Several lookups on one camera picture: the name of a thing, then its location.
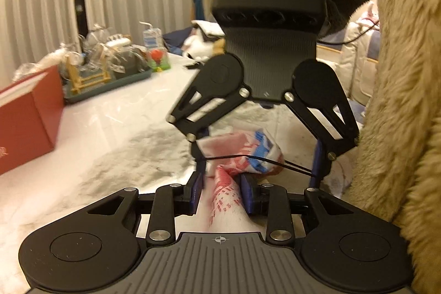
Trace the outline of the plastic bag of goods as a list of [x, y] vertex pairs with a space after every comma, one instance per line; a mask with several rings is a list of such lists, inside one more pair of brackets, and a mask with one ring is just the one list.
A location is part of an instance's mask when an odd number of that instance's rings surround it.
[[14, 72], [12, 82], [17, 82], [22, 78], [25, 78], [34, 73], [41, 72], [52, 66], [58, 66], [60, 63], [64, 62], [67, 50], [65, 48], [59, 48], [54, 52], [49, 53], [43, 57], [37, 63], [23, 63]]

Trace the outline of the teal dish tray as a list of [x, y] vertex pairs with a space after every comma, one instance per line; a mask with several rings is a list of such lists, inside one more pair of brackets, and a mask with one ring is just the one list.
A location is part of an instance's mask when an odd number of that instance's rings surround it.
[[112, 81], [104, 84], [99, 84], [96, 86], [92, 86], [89, 90], [85, 92], [81, 92], [79, 94], [74, 94], [72, 92], [72, 87], [68, 83], [63, 87], [64, 91], [64, 103], [65, 104], [76, 104], [81, 101], [87, 100], [89, 98], [93, 98], [95, 96], [101, 95], [103, 93], [110, 92], [112, 90], [116, 90], [121, 87], [125, 87], [131, 85], [133, 83], [137, 83], [142, 80], [146, 80], [150, 78], [152, 75], [152, 70], [148, 69], [144, 72], [140, 72], [134, 75], [129, 75], [127, 77], [121, 79], [113, 79]]

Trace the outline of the milk carton with straw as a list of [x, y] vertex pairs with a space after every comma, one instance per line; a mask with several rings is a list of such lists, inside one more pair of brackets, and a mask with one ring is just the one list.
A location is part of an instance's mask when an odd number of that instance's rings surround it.
[[155, 28], [151, 23], [146, 21], [139, 21], [139, 23], [144, 26], [143, 39], [144, 46], [147, 50], [162, 48], [164, 46], [164, 41], [161, 29]]

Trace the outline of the white plush dog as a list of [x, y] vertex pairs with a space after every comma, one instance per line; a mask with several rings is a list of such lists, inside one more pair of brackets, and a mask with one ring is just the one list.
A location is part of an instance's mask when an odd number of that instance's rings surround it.
[[206, 62], [215, 55], [221, 55], [224, 52], [225, 39], [218, 39], [215, 42], [204, 41], [201, 36], [191, 35], [182, 45], [184, 57], [189, 59]]

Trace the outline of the white printed shopping bag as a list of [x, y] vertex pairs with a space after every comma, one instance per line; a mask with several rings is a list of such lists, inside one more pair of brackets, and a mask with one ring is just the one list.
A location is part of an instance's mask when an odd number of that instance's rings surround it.
[[198, 145], [209, 160], [198, 214], [202, 229], [209, 233], [263, 232], [264, 222], [251, 219], [244, 208], [238, 177], [251, 173], [261, 179], [281, 172], [278, 164], [284, 161], [283, 153], [271, 134], [251, 125], [206, 137]]

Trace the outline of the red cardboard box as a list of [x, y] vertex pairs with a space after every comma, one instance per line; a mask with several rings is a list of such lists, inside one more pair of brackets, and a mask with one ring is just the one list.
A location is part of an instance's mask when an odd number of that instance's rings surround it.
[[55, 66], [1, 91], [1, 174], [54, 150], [63, 109], [62, 81]]

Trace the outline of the grey glass pitcher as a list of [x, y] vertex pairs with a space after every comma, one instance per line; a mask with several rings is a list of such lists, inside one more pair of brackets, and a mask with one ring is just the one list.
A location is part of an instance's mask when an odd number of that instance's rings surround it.
[[149, 69], [146, 57], [138, 48], [127, 48], [114, 53], [110, 68], [116, 79], [145, 72]]

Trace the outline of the green toy with orange figure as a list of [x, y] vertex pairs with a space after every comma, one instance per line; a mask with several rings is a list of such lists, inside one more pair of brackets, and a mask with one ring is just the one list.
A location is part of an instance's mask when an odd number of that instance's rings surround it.
[[165, 48], [153, 48], [147, 52], [149, 67], [154, 72], [162, 72], [170, 69], [170, 61]]

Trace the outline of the wooden drying rack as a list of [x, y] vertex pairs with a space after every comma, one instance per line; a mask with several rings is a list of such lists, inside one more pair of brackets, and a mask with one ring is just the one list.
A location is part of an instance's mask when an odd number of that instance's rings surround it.
[[66, 55], [66, 69], [69, 75], [71, 92], [75, 95], [88, 91], [91, 87], [108, 83], [111, 80], [105, 56], [80, 64], [84, 57], [76, 52]]

